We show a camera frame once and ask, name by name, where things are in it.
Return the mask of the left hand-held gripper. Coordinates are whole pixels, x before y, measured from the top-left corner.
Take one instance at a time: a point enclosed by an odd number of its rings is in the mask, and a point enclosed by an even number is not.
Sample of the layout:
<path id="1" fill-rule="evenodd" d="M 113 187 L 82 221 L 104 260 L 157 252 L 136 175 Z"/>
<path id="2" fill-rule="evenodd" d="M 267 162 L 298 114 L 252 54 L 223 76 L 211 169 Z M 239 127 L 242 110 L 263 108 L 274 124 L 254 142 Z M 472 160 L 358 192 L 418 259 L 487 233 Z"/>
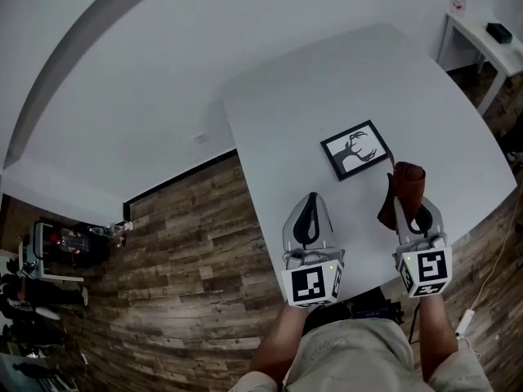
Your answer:
<path id="1" fill-rule="evenodd" d="M 335 244 L 333 229 L 326 204 L 318 193 L 310 192 L 291 211 L 283 227 L 283 244 L 286 269 L 282 271 L 282 279 L 288 304 L 294 307 L 335 304 L 345 251 L 328 249 Z"/>

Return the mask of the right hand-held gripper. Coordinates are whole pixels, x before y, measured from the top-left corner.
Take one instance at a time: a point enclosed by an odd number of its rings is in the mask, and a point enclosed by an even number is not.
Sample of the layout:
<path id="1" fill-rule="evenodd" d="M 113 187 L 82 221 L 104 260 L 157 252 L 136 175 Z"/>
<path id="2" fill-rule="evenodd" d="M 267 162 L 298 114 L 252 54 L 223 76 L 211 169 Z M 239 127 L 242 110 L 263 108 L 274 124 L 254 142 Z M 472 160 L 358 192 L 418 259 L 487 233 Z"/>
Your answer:
<path id="1" fill-rule="evenodd" d="M 422 198 L 420 230 L 412 228 L 397 197 L 394 210 L 400 246 L 393 256 L 406 293 L 411 298 L 441 294 L 452 278 L 452 248 L 446 245 L 439 208 Z"/>

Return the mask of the brown wiping cloth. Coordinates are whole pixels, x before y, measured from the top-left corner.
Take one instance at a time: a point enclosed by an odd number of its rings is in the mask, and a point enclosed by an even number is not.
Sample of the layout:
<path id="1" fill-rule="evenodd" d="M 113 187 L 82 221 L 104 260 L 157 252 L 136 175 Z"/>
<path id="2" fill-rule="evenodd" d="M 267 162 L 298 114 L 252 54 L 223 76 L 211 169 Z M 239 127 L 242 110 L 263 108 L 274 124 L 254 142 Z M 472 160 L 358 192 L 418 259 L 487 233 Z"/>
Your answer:
<path id="1" fill-rule="evenodd" d="M 393 172 L 387 174 L 387 195 L 378 213 L 378 220 L 388 229 L 396 230 L 394 198 L 400 200 L 406 219 L 412 222 L 422 206 L 426 172 L 416 164 L 396 162 L 392 152 L 388 152 L 388 158 Z"/>

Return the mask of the black framed picture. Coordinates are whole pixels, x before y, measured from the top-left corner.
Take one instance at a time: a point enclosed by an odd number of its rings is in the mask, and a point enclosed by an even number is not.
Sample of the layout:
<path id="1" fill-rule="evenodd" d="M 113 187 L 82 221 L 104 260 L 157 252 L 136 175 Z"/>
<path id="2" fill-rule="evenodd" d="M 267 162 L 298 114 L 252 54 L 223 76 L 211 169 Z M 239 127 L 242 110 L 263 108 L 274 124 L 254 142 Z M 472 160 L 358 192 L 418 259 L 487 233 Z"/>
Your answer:
<path id="1" fill-rule="evenodd" d="M 320 144 L 339 181 L 388 160 L 390 154 L 385 140 L 370 120 L 331 136 Z"/>

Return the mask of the person's left forearm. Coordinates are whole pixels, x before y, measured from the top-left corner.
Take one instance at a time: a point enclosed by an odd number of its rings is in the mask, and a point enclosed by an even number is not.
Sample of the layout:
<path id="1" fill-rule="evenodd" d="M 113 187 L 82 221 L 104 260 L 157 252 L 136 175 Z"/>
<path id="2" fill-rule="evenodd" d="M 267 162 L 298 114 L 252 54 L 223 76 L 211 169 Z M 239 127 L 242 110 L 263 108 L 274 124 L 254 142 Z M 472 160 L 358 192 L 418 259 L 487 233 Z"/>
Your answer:
<path id="1" fill-rule="evenodd" d="M 307 315 L 306 308 L 285 304 L 254 352 L 250 371 L 264 373 L 281 387 L 297 355 Z"/>

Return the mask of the person's right forearm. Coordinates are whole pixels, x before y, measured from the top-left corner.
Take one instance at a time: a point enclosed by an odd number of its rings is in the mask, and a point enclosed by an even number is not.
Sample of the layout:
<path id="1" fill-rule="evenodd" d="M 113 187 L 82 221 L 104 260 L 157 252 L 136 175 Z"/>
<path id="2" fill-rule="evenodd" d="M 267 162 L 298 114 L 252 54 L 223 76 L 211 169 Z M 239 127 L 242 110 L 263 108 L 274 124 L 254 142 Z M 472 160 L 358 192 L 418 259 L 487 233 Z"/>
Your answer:
<path id="1" fill-rule="evenodd" d="M 458 351 L 458 341 L 441 295 L 424 296 L 419 305 L 422 376 L 425 382 L 429 382 L 435 370 Z"/>

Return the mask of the black waist device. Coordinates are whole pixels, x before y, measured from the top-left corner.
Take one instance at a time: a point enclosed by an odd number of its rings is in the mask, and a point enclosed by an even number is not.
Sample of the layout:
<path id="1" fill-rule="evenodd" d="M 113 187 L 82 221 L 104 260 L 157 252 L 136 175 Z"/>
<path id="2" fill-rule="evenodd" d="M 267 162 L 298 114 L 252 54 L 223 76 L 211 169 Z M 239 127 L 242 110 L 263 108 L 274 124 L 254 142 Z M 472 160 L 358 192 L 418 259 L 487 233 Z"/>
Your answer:
<path id="1" fill-rule="evenodd" d="M 403 323 L 405 315 L 400 302 L 390 300 L 370 305 L 353 305 L 351 312 L 353 319 L 389 319 L 398 325 Z"/>

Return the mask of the white power strip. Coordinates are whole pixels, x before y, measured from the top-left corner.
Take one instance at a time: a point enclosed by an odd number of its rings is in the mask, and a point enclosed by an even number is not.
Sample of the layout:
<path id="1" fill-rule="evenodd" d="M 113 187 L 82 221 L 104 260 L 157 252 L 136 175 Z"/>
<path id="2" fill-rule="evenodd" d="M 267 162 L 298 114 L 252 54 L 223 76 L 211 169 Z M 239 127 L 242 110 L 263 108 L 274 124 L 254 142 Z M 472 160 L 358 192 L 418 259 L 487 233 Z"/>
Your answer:
<path id="1" fill-rule="evenodd" d="M 473 317 L 474 317 L 475 311 L 471 309 L 466 309 L 462 315 L 462 317 L 459 320 L 458 326 L 455 328 L 455 335 L 456 337 L 464 337 L 467 328 L 469 327 Z"/>

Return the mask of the person's pale shirt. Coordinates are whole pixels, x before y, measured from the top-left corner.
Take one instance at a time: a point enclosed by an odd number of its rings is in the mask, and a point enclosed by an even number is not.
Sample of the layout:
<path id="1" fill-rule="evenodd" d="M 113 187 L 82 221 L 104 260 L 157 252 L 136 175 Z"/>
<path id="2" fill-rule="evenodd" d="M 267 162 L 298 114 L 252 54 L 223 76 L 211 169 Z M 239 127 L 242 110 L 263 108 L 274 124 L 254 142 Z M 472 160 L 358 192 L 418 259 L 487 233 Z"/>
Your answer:
<path id="1" fill-rule="evenodd" d="M 476 356 L 451 354 L 429 381 L 416 373 L 413 350 L 386 319 L 339 321 L 307 333 L 283 387 L 261 372 L 230 392 L 494 392 Z"/>

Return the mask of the large white table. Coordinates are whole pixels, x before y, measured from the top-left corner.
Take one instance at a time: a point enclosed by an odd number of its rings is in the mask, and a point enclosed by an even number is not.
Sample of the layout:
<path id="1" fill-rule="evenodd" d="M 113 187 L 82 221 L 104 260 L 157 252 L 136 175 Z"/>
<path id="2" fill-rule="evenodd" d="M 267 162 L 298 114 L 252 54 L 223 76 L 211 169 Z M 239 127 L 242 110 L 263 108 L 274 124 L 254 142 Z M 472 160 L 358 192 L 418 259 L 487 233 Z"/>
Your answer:
<path id="1" fill-rule="evenodd" d="M 378 221 L 392 163 L 424 168 L 425 195 L 449 243 L 481 223 L 515 188 L 501 149 L 455 82 L 388 24 L 292 51 L 225 89 L 226 115 L 275 272 L 284 270 L 283 227 L 310 192 L 328 208 L 346 252 L 339 296 L 397 276 L 395 232 Z M 321 142 L 365 121 L 384 139 L 383 162 L 339 180 Z"/>

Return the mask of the small white side table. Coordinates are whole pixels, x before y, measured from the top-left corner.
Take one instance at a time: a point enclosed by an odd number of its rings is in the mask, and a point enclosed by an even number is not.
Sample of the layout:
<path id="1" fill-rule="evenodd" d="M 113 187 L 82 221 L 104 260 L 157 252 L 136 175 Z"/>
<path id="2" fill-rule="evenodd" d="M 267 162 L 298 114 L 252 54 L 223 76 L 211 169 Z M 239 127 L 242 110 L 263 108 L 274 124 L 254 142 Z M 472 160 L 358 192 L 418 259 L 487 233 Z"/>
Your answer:
<path id="1" fill-rule="evenodd" d="M 497 42 L 488 32 L 488 23 L 499 23 L 495 17 L 464 16 L 459 17 L 451 12 L 446 14 L 445 31 L 442 37 L 436 63 L 443 68 L 445 58 L 454 37 L 458 32 L 468 40 L 480 56 L 496 70 L 496 75 L 488 91 L 477 107 L 483 116 L 499 94 L 508 78 L 523 74 L 523 42 L 513 35 L 509 43 Z"/>

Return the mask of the black box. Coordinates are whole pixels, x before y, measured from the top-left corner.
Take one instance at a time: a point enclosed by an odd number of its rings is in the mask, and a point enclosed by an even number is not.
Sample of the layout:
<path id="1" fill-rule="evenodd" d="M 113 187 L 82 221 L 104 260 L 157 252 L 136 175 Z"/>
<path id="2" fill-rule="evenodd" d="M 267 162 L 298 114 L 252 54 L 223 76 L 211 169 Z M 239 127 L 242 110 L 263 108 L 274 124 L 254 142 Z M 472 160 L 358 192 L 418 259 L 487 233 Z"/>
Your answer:
<path id="1" fill-rule="evenodd" d="M 501 23 L 489 22 L 485 30 L 499 44 L 512 42 L 512 33 Z"/>

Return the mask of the large clear water bottle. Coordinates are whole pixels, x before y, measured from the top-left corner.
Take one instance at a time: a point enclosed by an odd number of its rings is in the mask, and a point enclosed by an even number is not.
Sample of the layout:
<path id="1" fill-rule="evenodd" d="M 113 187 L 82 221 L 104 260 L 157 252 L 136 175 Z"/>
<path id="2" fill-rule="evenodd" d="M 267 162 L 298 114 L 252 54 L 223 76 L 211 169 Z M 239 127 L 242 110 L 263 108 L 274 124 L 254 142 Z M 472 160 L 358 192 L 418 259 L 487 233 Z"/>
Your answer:
<path id="1" fill-rule="evenodd" d="M 88 236 L 71 229 L 61 229 L 56 243 L 61 251 L 72 254 L 88 253 L 91 248 L 91 239 Z"/>

